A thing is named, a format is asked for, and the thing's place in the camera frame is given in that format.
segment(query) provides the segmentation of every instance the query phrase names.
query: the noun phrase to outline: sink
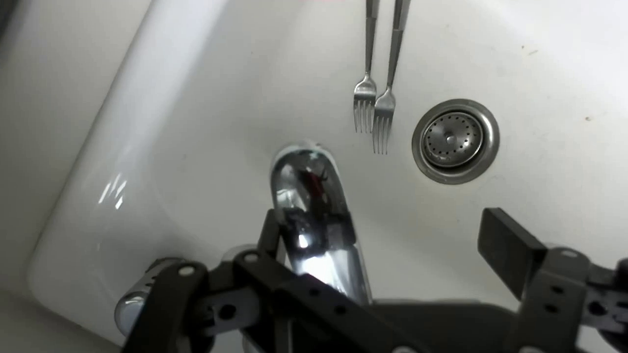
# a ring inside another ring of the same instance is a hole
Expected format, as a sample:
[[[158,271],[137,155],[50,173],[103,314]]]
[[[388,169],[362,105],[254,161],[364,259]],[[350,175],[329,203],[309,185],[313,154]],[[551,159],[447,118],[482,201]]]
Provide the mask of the sink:
[[[296,142],[333,154],[374,299],[513,306],[476,254],[486,206],[613,267],[628,250],[625,10],[413,3],[388,155],[372,155],[350,118],[362,3],[152,3],[33,254],[33,297],[121,344],[115,303],[154,259],[213,267],[258,238],[270,161]],[[376,83],[390,20],[382,3]],[[484,105],[502,136],[494,165],[458,187],[423,177],[409,150],[421,114],[449,99]]]

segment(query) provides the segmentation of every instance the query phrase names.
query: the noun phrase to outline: bolt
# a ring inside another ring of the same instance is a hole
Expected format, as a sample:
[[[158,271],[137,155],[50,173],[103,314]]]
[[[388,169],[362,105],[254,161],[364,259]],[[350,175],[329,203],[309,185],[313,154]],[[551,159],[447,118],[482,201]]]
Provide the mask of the bolt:
[[[256,263],[256,261],[258,261],[258,256],[256,256],[256,254],[246,254],[246,256],[243,256],[243,261],[244,261],[244,263]]]
[[[576,254],[574,254],[574,252],[570,252],[570,250],[562,250],[562,252],[560,252],[560,256],[562,256],[562,257],[570,257],[570,259],[574,259],[574,257],[576,257]]]
[[[184,265],[178,269],[178,277],[190,277],[195,269],[190,265]]]
[[[543,353],[543,350],[525,346],[525,348],[517,350],[517,353]]]
[[[392,350],[392,353],[415,353],[415,352],[405,346],[400,346],[400,348]]]

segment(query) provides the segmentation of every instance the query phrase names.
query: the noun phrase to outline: drain cover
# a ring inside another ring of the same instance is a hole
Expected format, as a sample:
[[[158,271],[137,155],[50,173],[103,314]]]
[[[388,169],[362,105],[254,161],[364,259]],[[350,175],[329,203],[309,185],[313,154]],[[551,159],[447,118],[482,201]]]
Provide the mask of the drain cover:
[[[429,122],[423,155],[435,167],[453,169],[468,163],[482,148],[482,128],[474,116],[451,112]]]
[[[417,169],[443,185],[476,179],[490,167],[496,150],[496,122],[484,106],[472,101],[447,101],[433,106],[411,136]]]

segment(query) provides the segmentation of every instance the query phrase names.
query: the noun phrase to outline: white sink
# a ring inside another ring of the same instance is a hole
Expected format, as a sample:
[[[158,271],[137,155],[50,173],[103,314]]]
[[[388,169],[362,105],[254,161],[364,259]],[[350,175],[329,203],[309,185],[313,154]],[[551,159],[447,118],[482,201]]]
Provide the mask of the white sink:
[[[476,254],[486,206],[611,267],[628,254],[625,10],[415,0],[380,157],[350,118],[362,3],[152,3],[33,256],[31,291],[119,344],[113,306],[148,263],[182,256],[211,267],[256,240],[270,159],[303,140],[335,155],[376,299],[511,306]],[[380,85],[390,20],[382,3]],[[449,99],[482,103],[502,134],[494,165],[460,187],[425,179],[409,152],[419,116]]]

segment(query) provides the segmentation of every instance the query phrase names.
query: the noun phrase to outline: faucet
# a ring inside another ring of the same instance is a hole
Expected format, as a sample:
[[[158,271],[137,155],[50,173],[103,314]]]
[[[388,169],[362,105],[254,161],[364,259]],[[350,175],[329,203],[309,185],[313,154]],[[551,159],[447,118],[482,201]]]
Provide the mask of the faucet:
[[[366,273],[331,155],[317,144],[282,150],[270,169],[270,191],[290,269],[368,305]]]

